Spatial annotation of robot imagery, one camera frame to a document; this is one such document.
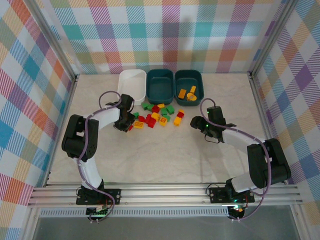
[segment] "red block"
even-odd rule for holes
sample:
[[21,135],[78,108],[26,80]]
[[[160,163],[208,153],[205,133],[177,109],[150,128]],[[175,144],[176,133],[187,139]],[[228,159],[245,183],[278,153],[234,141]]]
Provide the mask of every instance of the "red block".
[[157,105],[154,105],[152,108],[152,112],[158,114],[160,112],[160,108]]
[[144,123],[146,121],[143,116],[138,116],[138,119],[139,119],[139,122],[143,122]]
[[148,114],[148,115],[146,116],[144,122],[145,122],[146,124],[148,124],[151,118],[152,118],[152,117],[151,117],[151,114]]
[[155,120],[154,118],[150,118],[149,123],[148,123],[148,127],[149,128],[154,128],[154,126],[156,125],[157,120]]
[[178,118],[181,118],[183,119],[185,114],[183,112],[179,112],[177,115],[176,115]]

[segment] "green block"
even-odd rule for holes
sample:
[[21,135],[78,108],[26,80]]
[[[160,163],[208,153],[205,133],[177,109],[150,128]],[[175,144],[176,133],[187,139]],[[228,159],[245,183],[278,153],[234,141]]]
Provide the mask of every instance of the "green block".
[[144,102],[141,104],[141,106],[142,106],[143,110],[147,110],[149,103]]
[[147,107],[148,111],[152,112],[152,108],[153,108],[153,107],[154,107],[153,104],[149,104],[148,107]]
[[133,115],[135,116],[135,119],[137,119],[140,116],[138,112],[133,113]]
[[169,115],[162,115],[164,118],[168,119],[168,122],[170,122],[170,116]]
[[165,107],[161,108],[161,114],[162,115],[167,115],[168,114],[168,111],[167,111],[167,109]]
[[173,106],[169,105],[166,107],[166,110],[168,111],[168,113],[171,115],[171,114],[174,114],[175,113],[175,109]]

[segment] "plastic container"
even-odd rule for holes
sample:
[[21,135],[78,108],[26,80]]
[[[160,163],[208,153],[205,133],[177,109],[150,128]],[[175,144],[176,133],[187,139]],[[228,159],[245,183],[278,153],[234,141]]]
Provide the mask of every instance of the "plastic container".
[[128,94],[134,99],[134,105],[141,105],[146,97],[147,74],[140,69],[124,70],[120,73],[118,93]]
[[[175,73],[175,98],[176,102],[181,106],[197,106],[204,99],[204,84],[202,82],[201,73],[197,70],[179,70]],[[191,87],[195,86],[196,96],[195,101],[187,101],[187,93],[190,92]],[[181,89],[186,90],[184,99],[178,98]]]
[[174,73],[153,69],[146,76],[146,97],[151,104],[170,104],[175,97]]

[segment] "white tabletop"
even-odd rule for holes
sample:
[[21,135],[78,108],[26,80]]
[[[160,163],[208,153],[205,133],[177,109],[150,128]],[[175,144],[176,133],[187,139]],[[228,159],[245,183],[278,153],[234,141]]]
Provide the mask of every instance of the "white tabletop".
[[[73,114],[87,115],[99,109],[98,98],[108,90],[117,90],[119,75],[81,75],[70,106],[67,121]],[[221,106],[227,123],[264,138],[254,97],[246,74],[203,74],[205,97]],[[115,102],[114,94],[102,98],[102,104]],[[200,130],[190,126],[200,116],[199,106],[171,104],[183,109],[179,127],[173,125],[177,112],[163,127],[134,128],[125,133],[106,126],[99,132],[96,165],[105,182],[225,182],[248,171],[248,157],[233,146],[206,142]],[[210,107],[208,101],[204,107]],[[134,112],[147,116],[141,106]],[[48,183],[80,182],[77,166],[61,149],[55,154]]]

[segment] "building block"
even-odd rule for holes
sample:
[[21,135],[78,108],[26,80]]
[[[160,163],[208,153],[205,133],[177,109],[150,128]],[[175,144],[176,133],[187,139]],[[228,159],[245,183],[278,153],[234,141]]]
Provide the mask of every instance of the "building block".
[[174,119],[174,122],[173,122],[173,125],[179,127],[180,123],[181,123],[181,118],[176,116],[175,119]]
[[169,115],[163,115],[164,118],[166,118],[168,120],[168,122],[170,122],[170,116]]
[[160,120],[160,115],[159,113],[154,112],[151,114],[151,118],[155,119],[158,122]]
[[152,112],[152,108],[154,107],[153,104],[149,104],[148,107],[146,108],[148,111]]
[[185,114],[183,112],[178,112],[178,114],[176,115],[178,118],[183,119]]
[[187,101],[195,101],[195,100],[197,100],[197,97],[196,97],[193,93],[189,92],[189,93],[186,95],[186,100],[187,100]]
[[138,112],[135,112],[133,115],[135,116],[135,119],[137,119],[139,117],[139,113]]
[[145,123],[146,124],[148,124],[149,123],[149,121],[150,121],[150,119],[151,119],[151,114],[148,114],[147,116],[146,116],[146,118],[145,118]]
[[163,108],[165,107],[165,104],[164,104],[164,103],[158,104],[158,107],[159,107],[160,109],[163,109]]
[[166,119],[165,117],[160,118],[159,124],[161,126],[165,127],[167,125],[167,123],[168,123],[168,119]]
[[178,99],[182,99],[183,100],[185,98],[186,92],[187,92],[187,90],[181,89],[180,92],[179,92],[179,95],[178,95]]
[[133,124],[133,127],[135,129],[143,129],[144,128],[144,123],[142,121],[135,121]]
[[192,86],[191,90],[190,90],[190,93],[195,94],[195,92],[196,92],[196,86]]
[[160,108],[157,105],[154,105],[151,110],[153,113],[157,113],[157,114],[160,112]]
[[148,127],[149,128],[154,128],[154,126],[156,125],[157,120],[155,120],[154,118],[150,118],[150,121],[148,123]]
[[146,120],[143,116],[138,116],[139,122],[144,123]]
[[168,111],[168,113],[171,115],[171,114],[174,114],[175,113],[175,109],[173,106],[169,105],[166,107],[166,110]]
[[148,106],[149,106],[149,103],[146,103],[146,102],[141,104],[141,107],[143,108],[143,110],[147,110]]
[[166,108],[161,108],[161,114],[162,115],[167,115],[168,114],[168,111]]

